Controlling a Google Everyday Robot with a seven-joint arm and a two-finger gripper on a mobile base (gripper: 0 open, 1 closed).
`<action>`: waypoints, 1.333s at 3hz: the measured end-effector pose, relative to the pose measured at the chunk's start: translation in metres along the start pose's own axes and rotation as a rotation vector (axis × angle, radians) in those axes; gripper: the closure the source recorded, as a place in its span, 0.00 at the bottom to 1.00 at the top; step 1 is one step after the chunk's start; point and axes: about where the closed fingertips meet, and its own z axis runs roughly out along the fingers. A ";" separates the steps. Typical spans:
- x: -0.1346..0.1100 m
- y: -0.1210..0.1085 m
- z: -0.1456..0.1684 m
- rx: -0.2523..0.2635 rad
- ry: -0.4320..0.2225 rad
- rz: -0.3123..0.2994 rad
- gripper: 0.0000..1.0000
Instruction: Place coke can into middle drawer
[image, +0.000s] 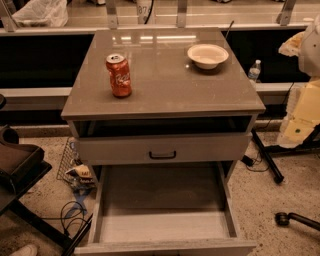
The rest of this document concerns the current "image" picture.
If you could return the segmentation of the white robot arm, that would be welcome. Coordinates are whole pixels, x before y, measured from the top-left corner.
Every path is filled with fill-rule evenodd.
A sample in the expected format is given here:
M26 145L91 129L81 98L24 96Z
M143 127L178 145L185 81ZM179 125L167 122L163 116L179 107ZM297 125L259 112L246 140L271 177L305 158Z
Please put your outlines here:
M284 148L295 148L320 124L320 15L305 31L285 41L278 52L297 56L299 70L310 77L302 86L290 89L286 116L280 126L277 143Z

